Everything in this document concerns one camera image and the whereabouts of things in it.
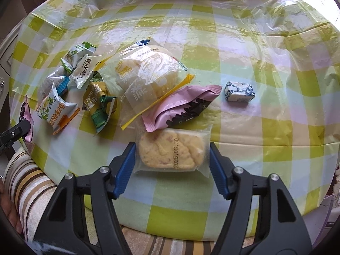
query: table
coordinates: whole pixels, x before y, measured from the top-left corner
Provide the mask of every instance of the table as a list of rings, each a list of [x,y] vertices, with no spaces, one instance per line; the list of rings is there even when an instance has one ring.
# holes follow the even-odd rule
[[[24,96],[32,108],[42,80],[74,44],[121,45],[155,38],[196,75],[195,83],[250,83],[248,106],[215,100],[186,128],[213,125],[211,140],[250,173],[278,173],[300,212],[322,201],[339,150],[339,32],[300,0],[48,0],[23,22],[13,54],[11,124]],[[67,101],[81,103],[70,90]],[[66,172],[91,173],[135,138],[119,112],[99,136],[87,111],[58,135],[35,119],[31,156],[56,183]],[[128,227],[165,237],[214,240],[228,202],[212,178],[192,173],[138,173],[115,208]],[[254,197],[248,235],[254,233]]]

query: person's hand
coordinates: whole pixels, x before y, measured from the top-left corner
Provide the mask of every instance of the person's hand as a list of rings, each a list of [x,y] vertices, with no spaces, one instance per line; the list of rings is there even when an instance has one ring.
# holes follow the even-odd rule
[[[4,184],[0,178],[0,206],[10,221],[15,230],[21,234],[23,228],[20,223],[20,218],[15,209],[14,203],[11,201],[10,196],[4,190]]]

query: striped fabric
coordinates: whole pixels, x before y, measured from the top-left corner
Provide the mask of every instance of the striped fabric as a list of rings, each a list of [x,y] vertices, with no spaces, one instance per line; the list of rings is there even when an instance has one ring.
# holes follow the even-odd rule
[[[40,218],[56,189],[53,183],[21,147],[5,171],[5,189],[19,212],[23,232],[32,241]],[[92,211],[85,208],[90,242],[98,241]],[[122,226],[123,234],[134,255],[206,255],[214,247],[213,241],[183,241],[157,237]],[[244,240],[252,244],[253,237]]]

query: metal screw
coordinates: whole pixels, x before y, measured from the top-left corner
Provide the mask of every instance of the metal screw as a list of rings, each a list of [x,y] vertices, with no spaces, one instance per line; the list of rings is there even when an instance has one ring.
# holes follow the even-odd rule
[[[0,77],[0,97],[2,96],[4,87],[5,87],[5,83],[3,81],[3,78]]]
[[[236,172],[236,173],[238,173],[238,174],[241,174],[241,173],[243,173],[243,168],[241,168],[241,167],[236,167],[236,168],[234,169],[234,172]]]
[[[272,173],[272,174],[270,175],[270,179],[271,179],[271,180],[278,181],[279,178],[280,178],[280,177],[279,177],[276,173]]]
[[[64,177],[65,179],[70,180],[73,177],[73,173],[67,173]]]
[[[107,167],[107,166],[101,167],[101,168],[99,169],[99,171],[100,171],[101,173],[107,173],[107,172],[108,172],[108,167]]]

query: yellow green plaid tablecloth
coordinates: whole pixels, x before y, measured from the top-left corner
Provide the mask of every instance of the yellow green plaid tablecloth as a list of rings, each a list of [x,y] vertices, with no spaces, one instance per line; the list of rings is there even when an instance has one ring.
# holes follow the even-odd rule
[[[339,32],[301,0],[48,0],[24,20],[13,54],[11,124],[73,45],[119,49],[153,37],[196,74],[193,83],[250,83],[256,97],[220,95],[185,128],[213,124],[211,140],[252,174],[277,173],[300,212],[315,209],[332,180],[340,141]],[[66,100],[82,96],[70,91]],[[36,118],[31,154],[56,183],[69,171],[93,172],[120,155],[135,129],[119,110],[97,136],[87,111],[57,135]],[[164,237],[215,240],[229,202],[199,172],[133,174],[114,202],[120,222]],[[254,233],[253,198],[248,235]]]

